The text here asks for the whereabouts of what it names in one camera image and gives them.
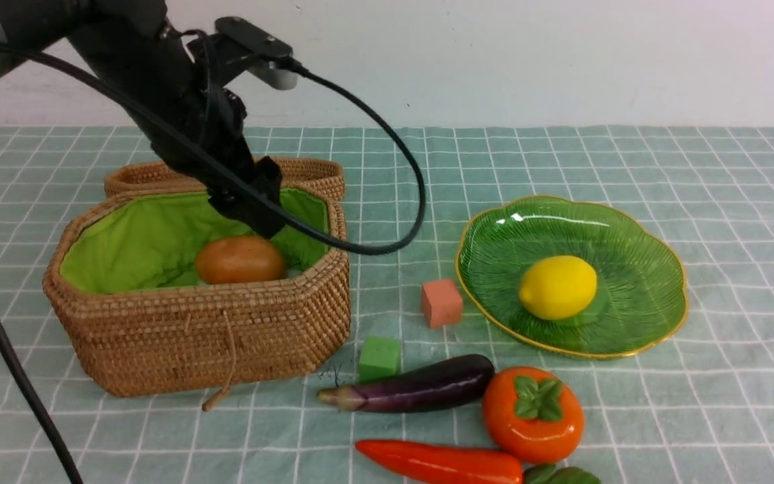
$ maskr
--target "green plate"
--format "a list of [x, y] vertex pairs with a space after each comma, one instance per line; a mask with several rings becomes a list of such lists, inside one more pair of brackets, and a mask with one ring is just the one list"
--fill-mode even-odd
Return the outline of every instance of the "green plate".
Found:
[[[598, 276], [596, 300], [568, 321], [544, 321], [519, 302], [536, 261], [581, 257]], [[685, 269], [666, 244], [610, 206], [529, 196], [482, 212], [465, 227], [458, 281], [489, 321], [525, 343], [581, 358], [647, 350], [685, 322]]]

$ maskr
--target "eggplant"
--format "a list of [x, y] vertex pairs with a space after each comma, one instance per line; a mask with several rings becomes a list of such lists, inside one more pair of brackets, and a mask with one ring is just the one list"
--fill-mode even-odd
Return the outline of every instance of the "eggplant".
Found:
[[461, 407], [481, 399], [495, 377], [483, 355], [455, 356], [375, 382], [322, 389], [319, 401], [343, 411], [420, 413]]

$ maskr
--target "wicker basket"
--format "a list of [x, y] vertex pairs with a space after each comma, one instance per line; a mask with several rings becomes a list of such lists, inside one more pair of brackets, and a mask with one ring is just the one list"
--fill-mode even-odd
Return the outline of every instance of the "wicker basket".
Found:
[[[332, 236], [346, 239], [338, 201], [310, 185], [289, 184], [323, 201]], [[43, 289], [70, 336], [83, 370], [112, 395], [132, 397], [221, 388], [304, 376], [317, 370], [350, 332], [349, 257], [326, 250], [299, 276], [274, 282], [87, 294], [61, 274], [85, 229], [138, 197], [198, 187], [129, 190], [84, 212], [64, 230]]]
[[[271, 157], [279, 165], [283, 182], [311, 187], [333, 200], [345, 198], [345, 178], [340, 163], [311, 157]], [[123, 166], [105, 177], [108, 196], [131, 190], [204, 189], [199, 181], [176, 173], [162, 161]]]

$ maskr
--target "green cube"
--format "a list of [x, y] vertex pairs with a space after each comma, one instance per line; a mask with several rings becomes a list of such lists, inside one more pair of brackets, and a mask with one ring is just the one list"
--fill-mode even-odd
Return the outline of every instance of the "green cube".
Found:
[[389, 337], [367, 337], [357, 361], [357, 379], [361, 383], [380, 380], [399, 373], [402, 344]]

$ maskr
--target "light green tablecloth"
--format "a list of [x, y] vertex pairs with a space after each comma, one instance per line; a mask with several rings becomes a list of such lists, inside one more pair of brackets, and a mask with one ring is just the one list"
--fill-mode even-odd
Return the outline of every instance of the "light green tablecloth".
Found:
[[[498, 368], [538, 365], [587, 411], [569, 459], [605, 483], [774, 483], [774, 128], [404, 129], [431, 184], [409, 248], [353, 256], [353, 334], [304, 380], [116, 399], [89, 380], [40, 279], [64, 224], [103, 197], [102, 178], [155, 159], [134, 128], [0, 128], [0, 313], [28, 374], [91, 484], [401, 482], [353, 451], [360, 438], [491, 446], [478, 405], [417, 415], [337, 413], [314, 392], [353, 379], [363, 337], [403, 341], [403, 368], [479, 352]], [[396, 239], [417, 206], [414, 178], [383, 132], [250, 128], [256, 153], [345, 166], [349, 236]], [[420, 284], [454, 276], [464, 223], [533, 193], [604, 202], [678, 251], [691, 314], [636, 358], [583, 362], [516, 343], [470, 305], [427, 328]], [[0, 482], [64, 482], [0, 358]]]

